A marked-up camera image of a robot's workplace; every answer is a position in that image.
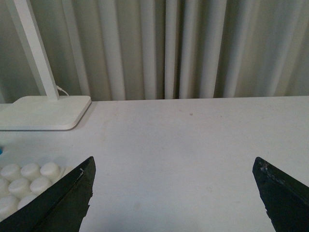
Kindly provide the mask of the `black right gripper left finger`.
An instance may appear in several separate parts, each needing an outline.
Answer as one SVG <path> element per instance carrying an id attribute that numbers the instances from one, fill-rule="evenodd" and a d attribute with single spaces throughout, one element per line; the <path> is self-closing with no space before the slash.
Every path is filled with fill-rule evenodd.
<path id="1" fill-rule="evenodd" d="M 0 223 L 2 232 L 77 232 L 93 196 L 90 156 L 29 204 Z"/>

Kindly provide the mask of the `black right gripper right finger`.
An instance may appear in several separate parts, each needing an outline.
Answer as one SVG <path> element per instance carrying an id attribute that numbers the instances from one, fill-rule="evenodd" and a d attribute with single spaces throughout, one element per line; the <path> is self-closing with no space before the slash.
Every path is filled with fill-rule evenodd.
<path id="1" fill-rule="evenodd" d="M 253 175 L 267 215 L 277 232 L 309 230 L 309 188 L 261 157 Z"/>

